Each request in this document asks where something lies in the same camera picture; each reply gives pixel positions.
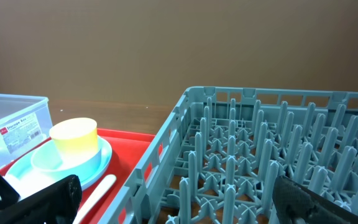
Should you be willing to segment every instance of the clear plastic storage box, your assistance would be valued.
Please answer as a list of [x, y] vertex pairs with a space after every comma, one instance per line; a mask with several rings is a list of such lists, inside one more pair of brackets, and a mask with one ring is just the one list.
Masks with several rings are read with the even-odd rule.
[[0, 168], [49, 137], [48, 98], [0, 94]]

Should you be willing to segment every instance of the wooden table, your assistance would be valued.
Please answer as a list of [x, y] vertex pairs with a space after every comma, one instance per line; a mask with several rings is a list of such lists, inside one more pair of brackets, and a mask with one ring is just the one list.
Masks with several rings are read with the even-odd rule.
[[53, 124], [70, 118], [86, 117], [99, 128], [156, 134], [172, 111], [172, 106], [133, 105], [102, 101], [50, 100]]

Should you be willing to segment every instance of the white plate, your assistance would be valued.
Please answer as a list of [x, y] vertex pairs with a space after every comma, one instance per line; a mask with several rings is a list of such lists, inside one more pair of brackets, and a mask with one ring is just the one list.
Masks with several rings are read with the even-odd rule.
[[[101, 138], [101, 142], [102, 157], [99, 169], [91, 177], [81, 182], [82, 190], [87, 189], [90, 185], [95, 183], [104, 174], [109, 166], [112, 157], [112, 149], [110, 143], [108, 143], [105, 139]], [[41, 174], [32, 168], [31, 156], [34, 151], [35, 150], [29, 152], [16, 161], [6, 173], [6, 175], [13, 175], [16, 177], [20, 181], [21, 186], [25, 188], [26, 195], [21, 195], [22, 198], [28, 197], [55, 182], [51, 177]]]

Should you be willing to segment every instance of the dish rack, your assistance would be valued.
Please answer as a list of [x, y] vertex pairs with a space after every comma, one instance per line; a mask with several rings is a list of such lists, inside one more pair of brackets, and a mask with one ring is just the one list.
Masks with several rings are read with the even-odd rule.
[[187, 89], [100, 222], [278, 223], [278, 175], [358, 215], [358, 93]]

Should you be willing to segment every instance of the cardboard wall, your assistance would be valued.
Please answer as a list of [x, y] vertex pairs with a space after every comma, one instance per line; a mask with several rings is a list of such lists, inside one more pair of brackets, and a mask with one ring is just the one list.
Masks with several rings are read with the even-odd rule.
[[192, 85], [358, 91], [358, 1], [0, 0], [0, 93], [174, 105]]

